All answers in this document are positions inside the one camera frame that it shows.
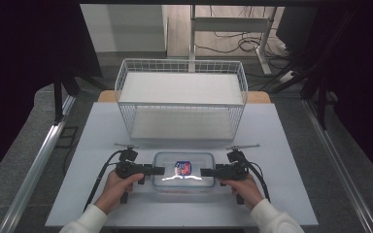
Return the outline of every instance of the metal rail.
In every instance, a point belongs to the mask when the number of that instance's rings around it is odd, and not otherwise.
[[[17,196],[12,202],[9,210],[7,211],[4,219],[0,225],[0,232],[14,232],[17,228],[20,218],[22,217],[23,211],[28,204],[28,201],[35,189],[38,180],[41,178],[42,172],[47,165],[48,159],[50,158],[51,152],[55,147],[56,141],[65,126],[66,119],[68,118],[69,112],[72,105],[75,102],[75,98],[68,96],[63,104],[63,118],[57,125],[53,125],[50,132],[47,135],[44,143],[39,149],[38,154],[29,169],[28,174],[25,177],[22,185],[17,192]]]
[[[317,114],[311,100],[302,101],[310,120],[312,121],[314,128],[316,129],[320,140],[328,154],[329,160],[338,175],[341,184],[350,198],[351,203],[356,211],[356,214],[361,221],[365,232],[373,233],[373,216],[370,209],[368,208],[362,194],[359,192],[356,184],[351,178],[346,166],[344,165],[337,149],[332,144],[332,141],[325,130],[322,130],[320,123],[317,121],[315,115]]]

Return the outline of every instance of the wire basket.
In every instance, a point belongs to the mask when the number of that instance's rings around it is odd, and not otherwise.
[[[124,59],[115,91],[131,139],[232,141],[248,87],[239,61]]]

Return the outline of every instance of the human hand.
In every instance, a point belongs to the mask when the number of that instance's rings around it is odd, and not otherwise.
[[[256,204],[264,198],[259,192],[258,186],[251,174],[248,174],[243,181],[219,180],[220,183],[225,183],[231,186],[232,194],[240,194],[244,198],[245,205],[252,210]]]
[[[106,215],[109,214],[119,204],[122,194],[125,191],[131,192],[133,183],[138,182],[142,178],[144,178],[142,173],[132,175],[127,179],[121,179],[115,170],[110,172],[104,190],[94,205]]]

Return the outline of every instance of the floor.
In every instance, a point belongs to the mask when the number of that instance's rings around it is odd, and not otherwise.
[[[272,30],[269,35],[269,43],[273,51],[279,52],[282,45],[275,36],[275,29],[281,19],[284,8],[278,8],[275,15]],[[258,18],[268,17],[272,14],[272,7],[225,7],[225,6],[196,6],[196,17],[240,17]],[[168,6],[168,51],[169,57],[188,57],[190,43],[190,9],[189,6]],[[255,39],[258,41],[260,33],[246,33],[242,35],[237,32],[196,32],[195,45],[196,56],[214,57],[256,57],[254,44],[242,45],[244,50],[237,50],[238,43],[244,39]]]
[[[140,55],[159,58],[153,53],[98,54],[104,75],[102,82],[113,88],[122,59]],[[174,56],[185,55],[174,53]],[[245,71],[251,74],[247,75],[251,90],[258,90],[271,80],[271,78],[262,77],[256,58],[240,57],[239,60],[243,62]],[[279,62],[282,63],[277,65],[285,65],[285,61]],[[274,68],[273,71],[277,73],[279,69]],[[100,93],[100,90],[94,86],[80,79],[77,81],[82,91],[77,96],[64,130],[65,137],[58,140],[24,215],[19,221],[16,232],[58,231],[58,229],[45,228],[43,225],[73,156],[75,143],[84,129],[91,105]],[[356,217],[354,207],[333,172],[328,155],[301,103],[298,93],[302,85],[303,83],[299,83],[278,94],[271,95],[271,100],[277,108],[289,146],[320,223],[319,227],[303,226],[303,228],[306,232],[364,232]],[[52,86],[44,87],[36,93],[35,107],[28,121],[0,164],[0,223],[53,124],[52,99]],[[326,125],[334,146],[338,149],[351,177],[373,214],[373,166],[371,162],[339,122],[331,105],[326,107]],[[74,132],[77,134],[76,139],[67,137]],[[256,232],[256,229],[246,229],[246,232]]]

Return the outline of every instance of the black cable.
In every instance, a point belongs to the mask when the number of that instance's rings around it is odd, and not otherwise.
[[[282,70],[282,69],[285,68],[285,66],[284,66],[284,67],[276,66],[276,65],[274,65],[274,64],[271,62],[271,61],[273,61],[273,60],[288,60],[288,59],[285,58],[285,57],[270,57],[270,58],[268,59],[268,64],[269,64],[270,66],[272,66],[272,67],[274,67],[274,68],[276,68],[276,69]]]
[[[277,78],[279,78],[281,75],[283,75],[283,73],[285,71],[289,71],[294,66],[295,66],[295,63],[294,62],[290,62],[286,67],[284,67],[284,69],[280,70],[280,72],[278,72],[278,74],[272,80],[270,80],[268,83],[266,83],[264,86],[262,86],[258,91],[263,90],[266,86],[268,86],[269,84],[271,84],[272,82],[274,82]]]
[[[210,13],[211,13],[211,17],[213,16],[213,14],[214,14],[214,17],[217,16],[217,15],[215,14],[214,10],[212,9],[212,6],[211,6],[211,5],[210,5]],[[214,34],[215,34],[217,37],[226,37],[226,38],[232,38],[232,37],[236,37],[236,36],[241,36],[243,33],[239,33],[239,34],[235,34],[235,35],[228,35],[228,36],[220,36],[220,35],[217,34],[216,31],[214,32]]]
[[[234,35],[218,35],[217,32],[214,32],[214,34],[216,35],[216,37],[224,37],[224,38],[232,38],[232,37],[237,37],[237,36],[243,36],[244,34],[248,34],[248,32],[242,32],[242,33],[239,33],[239,34],[234,34]]]
[[[262,190],[264,192],[264,196],[266,199],[268,199],[269,202],[271,202],[271,198],[269,197],[269,192],[268,192],[268,187],[265,183],[265,180],[263,179],[263,177],[259,174],[259,172],[256,170],[256,168],[247,160],[247,158],[245,157],[239,157],[238,158],[238,161],[239,162],[244,162],[248,168],[251,169],[251,171],[254,172],[255,176],[258,178],[259,182],[261,183],[261,186],[262,186]]]
[[[259,165],[258,164],[256,164],[256,163],[254,163],[254,162],[250,162],[251,164],[253,164],[253,165],[255,165],[256,167],[258,167],[258,169],[259,169],[259,173],[261,174],[261,176],[263,177],[263,174],[262,174],[262,169],[261,169],[261,167],[259,167]]]
[[[240,12],[240,14],[238,15],[238,17],[247,9],[247,7],[244,7],[244,9]]]
[[[306,50],[302,51],[300,54],[292,55],[291,59],[301,60],[304,56],[308,57],[308,53],[313,52],[314,50],[317,50],[322,43],[327,40],[327,38],[331,35],[331,28],[328,28],[325,32],[322,33],[322,36],[319,37],[317,41],[314,42],[313,45],[311,45]]]
[[[244,7],[244,17],[247,16],[247,9],[248,9],[248,6],[245,6],[245,7]]]
[[[86,201],[86,204],[85,204],[85,207],[84,207],[84,211],[86,210],[87,205],[89,205],[92,202],[92,198],[95,195],[95,192],[98,189],[99,184],[101,183],[102,177],[104,176],[105,171],[107,170],[107,167],[110,165],[109,163],[110,163],[111,159],[115,155],[117,155],[117,153],[120,153],[120,152],[122,152],[122,150],[115,151],[113,154],[111,154],[111,156],[108,158],[107,162],[102,167],[101,171],[99,172],[98,177],[96,178],[96,182],[93,185],[92,191],[90,192],[89,197],[87,198],[87,201]]]
[[[244,49],[242,45],[245,45],[245,44],[251,44],[253,47],[249,50]],[[242,51],[256,50],[259,47],[259,44],[260,42],[258,41],[258,38],[255,38],[255,37],[246,37],[238,41],[238,46],[239,48],[241,48]]]
[[[250,13],[248,14],[248,17],[251,17],[251,11],[253,10],[253,6],[250,7]]]
[[[221,52],[221,53],[230,53],[230,52],[233,52],[233,51],[238,50],[238,49],[240,48],[240,47],[237,47],[237,48],[235,48],[234,50],[221,51],[221,50],[214,50],[214,49],[212,49],[212,48],[208,48],[208,47],[197,46],[196,44],[195,44],[195,46],[198,47],[198,48],[201,48],[201,49],[212,50],[212,51]]]
[[[253,88],[253,87],[257,86],[257,85],[266,84],[266,83],[269,83],[269,81],[267,81],[267,82],[262,82],[262,83],[255,83],[255,84],[249,85],[249,86],[248,86],[248,89]]]
[[[251,73],[245,73],[245,76],[254,76],[256,78],[262,78],[262,79],[271,79],[271,78],[274,78],[275,76],[262,76],[262,75],[255,75],[255,74],[251,74]]]
[[[266,54],[267,52],[270,52],[272,55],[269,55],[269,56],[274,56],[274,57],[278,56],[278,57],[281,57],[281,58],[287,58],[287,59],[289,59],[289,57],[287,57],[287,56],[282,56],[282,55],[275,54],[274,51],[272,51],[271,46],[269,45],[268,42],[266,43],[266,46],[269,48],[269,51],[266,50],[265,51],[265,55],[267,55]]]

